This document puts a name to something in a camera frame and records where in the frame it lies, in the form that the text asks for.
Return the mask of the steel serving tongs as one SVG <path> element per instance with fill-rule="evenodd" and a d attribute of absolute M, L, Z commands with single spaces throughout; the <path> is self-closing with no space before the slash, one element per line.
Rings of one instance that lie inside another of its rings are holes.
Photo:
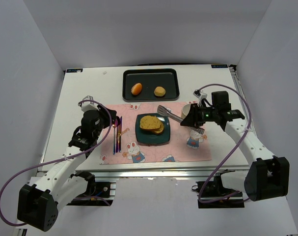
<path fill-rule="evenodd" d="M 171 118 L 172 120 L 178 122 L 178 123 L 181 123 L 183 121 L 183 119 L 175 114 L 173 114 L 172 112 L 170 112 L 166 107 L 162 106 L 162 105 L 159 105 L 157 107 L 157 113 L 161 116 L 164 116 L 164 117 L 169 117 Z M 205 129 L 203 128 L 195 128 L 195 127 L 190 127 L 188 126 L 188 128 L 190 128 L 191 130 L 203 135 L 204 132 L 205 132 Z"/>

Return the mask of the crusty speckled bread slice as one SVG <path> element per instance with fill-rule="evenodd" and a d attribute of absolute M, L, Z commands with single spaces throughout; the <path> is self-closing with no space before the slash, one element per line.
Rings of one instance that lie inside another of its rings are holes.
<path fill-rule="evenodd" d="M 152 130 L 149 130 L 149 131 L 152 132 L 152 133 L 154 133 L 154 134 L 156 134 L 156 135 L 160 135 L 164 131 L 164 124 L 161 123 L 159 128 L 152 129 Z"/>

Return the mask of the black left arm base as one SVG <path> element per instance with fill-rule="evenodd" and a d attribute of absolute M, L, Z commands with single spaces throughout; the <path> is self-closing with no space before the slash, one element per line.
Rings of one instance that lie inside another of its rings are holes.
<path fill-rule="evenodd" d="M 70 179 L 84 179 L 87 182 L 86 190 L 76 196 L 68 206 L 111 206 L 114 197 L 115 183 L 97 181 L 95 176 L 86 171 L 78 171 L 70 175 Z"/>

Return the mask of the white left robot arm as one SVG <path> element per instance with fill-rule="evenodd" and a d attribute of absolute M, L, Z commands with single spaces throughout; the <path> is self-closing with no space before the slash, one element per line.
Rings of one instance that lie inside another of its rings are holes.
<path fill-rule="evenodd" d="M 18 220 L 44 232 L 56 222 L 58 213 L 72 200 L 90 193 L 95 176 L 89 172 L 76 171 L 83 163 L 103 129 L 108 129 L 116 120 L 116 111 L 100 105 L 89 104 L 83 109 L 78 126 L 64 152 L 62 161 L 54 164 L 33 185 L 24 185 L 19 192 Z"/>

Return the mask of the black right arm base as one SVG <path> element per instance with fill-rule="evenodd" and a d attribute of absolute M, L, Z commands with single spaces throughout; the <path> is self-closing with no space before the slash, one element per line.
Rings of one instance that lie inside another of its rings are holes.
<path fill-rule="evenodd" d="M 202 192 L 200 199 L 202 201 L 211 201 L 229 195 L 233 192 L 234 191 L 231 189 L 223 189 L 220 192 L 216 184 L 213 181 L 209 181 Z M 201 203 L 199 200 L 197 200 L 197 203 L 199 209 L 228 209 L 245 207 L 242 192 L 211 203 Z"/>

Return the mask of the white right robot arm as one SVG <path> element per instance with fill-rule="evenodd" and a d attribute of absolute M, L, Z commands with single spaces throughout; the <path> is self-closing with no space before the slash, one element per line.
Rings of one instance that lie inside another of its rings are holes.
<path fill-rule="evenodd" d="M 246 126 L 244 115 L 233 110 L 226 91 L 212 92 L 212 105 L 192 104 L 181 126 L 200 130 L 206 122 L 214 122 L 236 143 L 246 158 L 248 171 L 222 171 L 215 174 L 214 183 L 219 193 L 227 190 L 244 192 L 250 200 L 286 196 L 290 164 L 285 157 L 277 157 L 268 150 Z"/>

